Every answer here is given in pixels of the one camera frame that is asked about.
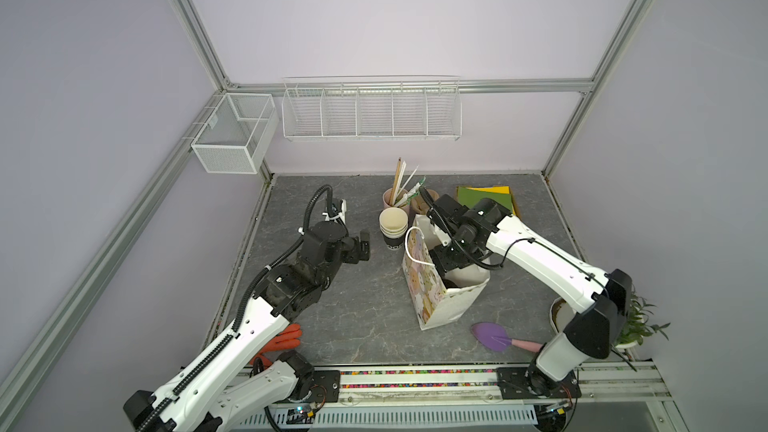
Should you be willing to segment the cartoon animal paper gift bag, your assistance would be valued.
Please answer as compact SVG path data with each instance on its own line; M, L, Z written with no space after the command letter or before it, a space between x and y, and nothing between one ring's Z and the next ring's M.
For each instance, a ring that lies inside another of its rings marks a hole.
M438 245L441 241L429 218L416 215L405 234L401 271L422 331L456 322L490 281L490 272L475 265L441 276L429 257Z

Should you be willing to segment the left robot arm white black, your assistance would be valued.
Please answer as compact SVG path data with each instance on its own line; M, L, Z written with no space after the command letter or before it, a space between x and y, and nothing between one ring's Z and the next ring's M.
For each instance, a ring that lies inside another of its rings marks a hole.
M352 236L344 200L329 185L310 198L298 239L249 284L230 325L189 365L123 410L136 431L230 431L256 411L311 393L314 368L289 350L263 371L235 377L273 338L316 304L344 264L370 258L370 235Z

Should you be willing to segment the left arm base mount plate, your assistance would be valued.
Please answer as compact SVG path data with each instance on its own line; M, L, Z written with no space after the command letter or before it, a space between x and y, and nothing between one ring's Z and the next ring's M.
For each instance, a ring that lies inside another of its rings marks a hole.
M294 390L277 403L336 403L341 392L341 373L336 369L315 370L298 381Z

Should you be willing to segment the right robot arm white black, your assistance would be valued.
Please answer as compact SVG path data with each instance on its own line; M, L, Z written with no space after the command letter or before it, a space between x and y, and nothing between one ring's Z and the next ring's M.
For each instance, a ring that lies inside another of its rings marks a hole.
M608 273L577 259L491 198L467 207L449 195L421 196L441 240L430 253L438 271L469 265L494 271L510 261L573 310L574 317L542 346L524 373L525 387L534 396L552 396L575 380L575 369L586 360L609 357L629 316L633 282L627 273Z

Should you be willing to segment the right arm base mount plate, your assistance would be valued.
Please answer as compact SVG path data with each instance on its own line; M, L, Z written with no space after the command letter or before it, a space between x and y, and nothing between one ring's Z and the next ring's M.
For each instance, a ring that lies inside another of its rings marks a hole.
M575 370L555 381L528 366L500 367L497 385L504 400L512 399L578 399L582 397Z

